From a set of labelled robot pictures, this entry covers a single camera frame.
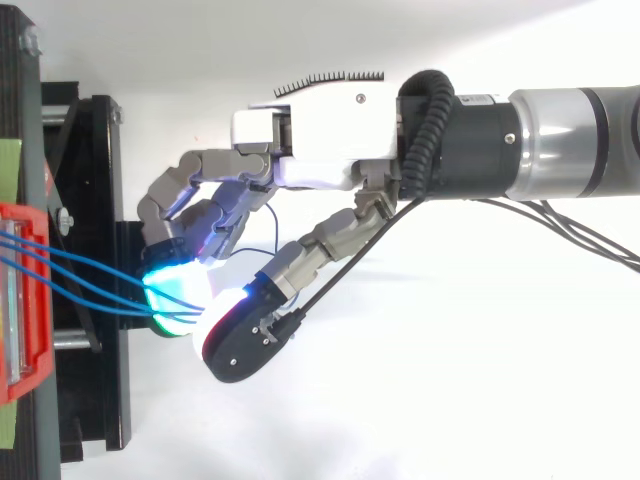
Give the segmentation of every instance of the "white wall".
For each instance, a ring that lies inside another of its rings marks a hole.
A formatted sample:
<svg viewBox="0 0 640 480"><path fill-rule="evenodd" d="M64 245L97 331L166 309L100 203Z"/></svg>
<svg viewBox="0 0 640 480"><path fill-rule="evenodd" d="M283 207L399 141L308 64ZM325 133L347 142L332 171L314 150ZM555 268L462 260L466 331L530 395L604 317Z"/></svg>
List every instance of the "white wall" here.
<svg viewBox="0 0 640 480"><path fill-rule="evenodd" d="M228 143L233 110L309 72L399 84L435 66L463 93L640 83L631 0L19 3L45 30L45 79L125 108L129 218L183 151ZM272 204L292 239L350 202ZM556 205L637 248L639 200ZM245 241L271 232L259 212ZM263 263L227 267L243 284ZM638 478L637 291L633 273L509 213L426 205L245 382L218 383L189 339L133 332L133 440L90 446L64 478Z"/></svg>

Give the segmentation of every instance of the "blue cable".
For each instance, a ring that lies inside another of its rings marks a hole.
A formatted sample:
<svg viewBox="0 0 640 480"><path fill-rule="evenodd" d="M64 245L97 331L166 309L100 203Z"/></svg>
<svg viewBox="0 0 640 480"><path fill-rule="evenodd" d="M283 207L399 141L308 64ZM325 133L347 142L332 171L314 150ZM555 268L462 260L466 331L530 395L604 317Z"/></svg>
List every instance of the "blue cable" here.
<svg viewBox="0 0 640 480"><path fill-rule="evenodd" d="M132 283L133 285L136 285L138 287L144 288L146 290L150 290L153 293L155 293L156 295L159 295L161 297L164 297L168 300L171 300L173 303L177 303L178 305L182 305L183 307L186 308L190 308L192 310L198 310L198 311L203 311L204 308L202 307L197 307L195 305L191 305L190 303L187 303L183 300L180 300L179 298L175 298L172 297L171 295L164 293L162 290L159 290L155 287L151 287L149 285L145 285L144 283L142 283L140 280L138 280L135 277L132 277L131 275L127 275L126 273L123 273L119 270L116 270L115 268L111 268L108 265L104 265L100 262L97 262L95 260L91 260L90 258L87 257L83 257L81 255L75 255L73 253L69 253L69 252L65 252L64 250L58 250L57 248L53 248L53 247L47 247L46 245L42 245L41 243L37 243L37 242L30 242L29 240L25 240L22 237L18 237L16 235L12 235L10 233L7 232L3 232L2 230L0 230L0 237L5 237L8 238L10 240L13 240L16 243L20 243L22 245L28 245L30 247L34 247L37 248L39 250L44 250L45 252L49 252L51 255L57 255L59 257L63 257L63 258L68 258L69 260L74 260L76 262L80 262L80 263L84 263L85 265L89 265L91 267L97 268L99 270L102 270L104 272L110 273L112 275L115 275L118 278L121 278L123 280L126 280L127 282Z"/></svg>
<svg viewBox="0 0 640 480"><path fill-rule="evenodd" d="M278 250L280 249L280 247L278 246L280 244L280 239L278 238L280 237L280 225L278 224L278 215L276 215L276 211L268 203L266 204L266 207L271 212L271 215L273 215L273 220L276 223L276 248L274 248L273 251L275 253L278 253Z"/></svg>
<svg viewBox="0 0 640 480"><path fill-rule="evenodd" d="M229 258L233 257L234 255L238 254L238 253L242 253L242 252L255 252L255 253L264 253L265 255L271 255L272 257L275 256L275 253L271 253L268 250L262 250L261 248L251 248L251 247L247 247L247 248L241 248L239 250L236 250L235 252L233 252L231 255L229 255Z"/></svg>
<svg viewBox="0 0 640 480"><path fill-rule="evenodd" d="M143 305L143 304L138 303L138 302L132 302L132 301L126 299L126 298L123 298L123 297L120 297L118 295L114 295L113 293L107 292L106 290L103 290L102 288L97 287L97 286L93 285L92 283L87 282L86 280L80 278L79 276L74 275L73 273L68 271L66 268L63 268L60 265L57 265L56 263L52 262L51 260L47 259L46 257L43 257L42 255L38 255L37 253L32 252L31 250L27 250L26 248L18 247L17 245L12 245L12 244L6 243L6 242L0 242L0 247L4 247L4 248L11 249L11 250L15 250L16 252L20 252L23 255L27 255L27 256L29 256L31 258L35 258L37 261L42 262L45 265L47 265L49 268L51 268L51 270L55 270L56 272L60 273L61 275L70 278L71 280L76 282L78 285L82 285L86 289L91 290L92 292L97 293L98 295L101 295L101 296L103 296L105 298L108 298L109 300L113 300L114 302L122 303L123 305L127 305L129 307L145 311L150 315L153 314L153 309L151 307L149 307L148 305Z"/></svg>
<svg viewBox="0 0 640 480"><path fill-rule="evenodd" d="M121 310L119 308L111 308L108 307L106 305L100 305L99 303L94 303L94 302L90 302L89 300L85 300L84 298L78 297L77 295L74 295L71 292L68 292L67 290L65 290L64 288L62 288L59 285L56 285L55 283L51 282L49 279L38 275L35 272L32 272L31 270L29 270L28 268L23 267L22 265L17 264L16 262L9 260L8 258L2 257L0 256L0 262L4 263L5 265L9 265L12 268L15 268L16 270L24 273L25 275L28 275L32 278L35 278L36 280L38 280L39 282L43 283L44 285L46 285L47 287L49 287L51 290L54 290L56 292L58 292L60 295L62 295L63 297L68 298L69 300L79 304L79 305L83 305L87 308L90 308L92 310L98 310L100 312L104 312L104 313L109 313L112 315L127 315L127 316L131 316L131 317L148 317L149 316L149 312L142 312L139 310ZM197 316L197 315L201 315L199 312L153 312L153 314L157 314L157 315L163 315L163 316L171 316L171 318L173 320L175 320L176 322L180 322L180 323L190 323L190 324L195 324L197 323L196 321L193 320L183 320L181 318L177 318L174 317L173 315L188 315L188 316Z"/></svg>
<svg viewBox="0 0 640 480"><path fill-rule="evenodd" d="M278 244L280 243L280 225L278 223L278 215L276 214L276 211L273 209L273 207L271 205L269 205L268 203L265 204L265 206L269 209L269 211L271 212L271 214L273 215L273 220L276 223L276 247L274 252L275 253L271 253L268 250L263 250L261 248L251 248L251 247L246 247L246 248L241 248L239 250L236 250L235 252L233 252L231 255L229 255L229 258L233 257L235 254L237 253L242 253L242 252L255 252L255 253L264 253L265 255L270 255L272 257L276 256L276 253L278 253ZM296 293L296 296L293 297L293 299L291 300L291 302L289 303L289 305L283 305L282 307L280 307L278 310L288 310L291 307L293 307L296 302L298 301L298 297L300 296L300 292Z"/></svg>

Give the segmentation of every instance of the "metal rod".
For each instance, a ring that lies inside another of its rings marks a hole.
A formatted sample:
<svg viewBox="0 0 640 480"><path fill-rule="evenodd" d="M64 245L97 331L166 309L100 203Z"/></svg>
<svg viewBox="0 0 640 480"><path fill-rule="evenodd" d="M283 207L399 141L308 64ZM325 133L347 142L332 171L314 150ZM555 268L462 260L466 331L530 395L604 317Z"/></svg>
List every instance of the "metal rod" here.
<svg viewBox="0 0 640 480"><path fill-rule="evenodd" d="M42 107L42 124L45 127L58 127L64 123L69 105L46 105Z"/></svg>
<svg viewBox="0 0 640 480"><path fill-rule="evenodd" d="M80 350L91 348L91 343L82 329L56 330L53 332L53 346L56 350Z"/></svg>

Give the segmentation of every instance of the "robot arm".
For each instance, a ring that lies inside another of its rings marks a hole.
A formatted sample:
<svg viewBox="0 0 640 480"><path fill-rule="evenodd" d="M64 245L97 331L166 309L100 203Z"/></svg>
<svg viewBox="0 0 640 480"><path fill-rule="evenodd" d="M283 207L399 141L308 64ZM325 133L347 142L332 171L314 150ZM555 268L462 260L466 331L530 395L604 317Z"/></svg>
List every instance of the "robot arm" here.
<svg viewBox="0 0 640 480"><path fill-rule="evenodd" d="M416 171L429 199L640 192L640 87L519 90L508 101L452 97L446 129L431 146L421 129L434 100L405 87L397 95L379 75L309 77L276 95L236 113L233 150L189 152L139 206L145 257L156 268L226 258L248 212L278 187L359 186L355 208L285 245L245 287L246 298L199 322L203 358L225 382L255 373L286 344L300 318L280 318L277 309L318 269L356 254L387 225L399 197L412 199L403 186ZM410 161L416 144L434 149L424 171ZM211 200L178 215L203 181L223 184Z"/></svg>

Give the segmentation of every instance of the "glowing sensor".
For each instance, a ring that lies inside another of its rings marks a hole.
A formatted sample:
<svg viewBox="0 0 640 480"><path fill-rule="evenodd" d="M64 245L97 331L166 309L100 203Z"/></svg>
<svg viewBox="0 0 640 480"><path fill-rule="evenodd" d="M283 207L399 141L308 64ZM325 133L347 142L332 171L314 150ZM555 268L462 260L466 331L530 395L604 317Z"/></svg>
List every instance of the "glowing sensor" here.
<svg viewBox="0 0 640 480"><path fill-rule="evenodd" d="M213 295L206 267L194 260L182 265L173 265L160 270L154 270L144 276L142 282L145 285L155 287L172 297L184 300L192 305L209 305ZM147 302L155 311L160 312L185 312L186 307L178 305L171 300L156 295L150 290L145 290ZM176 322L163 315L154 315L156 324L169 335L181 336L193 332L195 325Z"/></svg>

